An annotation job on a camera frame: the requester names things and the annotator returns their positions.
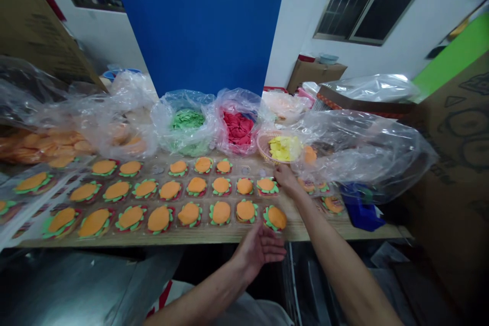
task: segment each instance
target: cardboard box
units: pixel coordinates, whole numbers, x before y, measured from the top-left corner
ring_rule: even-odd
[[[326,86],[321,86],[317,99],[319,101],[316,101],[313,108],[315,111],[355,110],[392,119],[404,117],[416,106],[415,103],[385,103],[351,99]],[[323,108],[318,107],[320,103],[324,103]]]
[[[402,122],[440,156],[400,197],[412,217],[408,229],[454,301],[473,314],[489,279],[489,51]]]
[[[0,52],[24,59],[67,83],[100,78],[46,0],[0,0]]]
[[[316,82],[318,84],[339,80],[347,66],[341,64],[324,65],[297,60],[290,77],[287,91],[294,94],[303,82]]]

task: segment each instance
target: white wall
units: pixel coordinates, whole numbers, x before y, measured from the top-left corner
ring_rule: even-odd
[[[287,85],[297,55],[334,54],[345,77],[376,73],[416,76],[425,56],[484,0],[415,0],[381,47],[313,39],[328,0],[282,0],[266,85]]]
[[[404,73],[414,77],[427,64],[424,57],[483,0],[415,0],[382,47],[313,39],[328,0],[282,0],[265,84],[287,85],[297,55],[332,53],[348,66],[344,76]],[[66,25],[97,60],[147,71],[125,13],[77,8],[56,0]]]

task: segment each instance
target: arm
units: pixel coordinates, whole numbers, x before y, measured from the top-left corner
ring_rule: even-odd
[[[207,324],[224,312],[256,278],[267,262],[282,261],[284,242],[258,221],[231,260],[187,294],[156,312],[145,326]]]
[[[348,322],[352,325],[402,325],[381,288],[355,251],[331,226],[301,188],[291,169],[280,165],[278,183],[297,205],[312,246]]]

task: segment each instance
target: blue plastic container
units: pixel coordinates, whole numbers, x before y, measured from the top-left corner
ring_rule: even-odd
[[[329,55],[327,53],[319,54],[319,63],[324,65],[334,65],[338,61],[339,56]]]
[[[365,185],[349,183],[340,185],[341,195],[354,227],[373,232],[386,221],[378,218],[372,202],[372,191]]]
[[[141,70],[139,69],[124,69],[124,71],[126,70],[129,70],[129,71],[132,71],[132,72],[136,72],[136,73],[140,73]],[[114,81],[114,79],[116,78],[116,75],[117,74],[114,74],[113,72],[111,72],[110,70],[107,70],[104,74],[102,74],[102,76],[104,78],[107,78],[111,81],[111,83]]]

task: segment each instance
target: woven basket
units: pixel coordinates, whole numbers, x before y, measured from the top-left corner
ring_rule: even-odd
[[[289,165],[291,163],[289,161],[277,160],[271,157],[270,144],[268,142],[271,139],[276,138],[277,136],[285,136],[285,137],[293,138],[295,135],[280,130],[260,132],[258,133],[258,138],[257,138],[258,151],[260,152],[265,162],[273,163],[274,165],[279,165],[280,163]]]

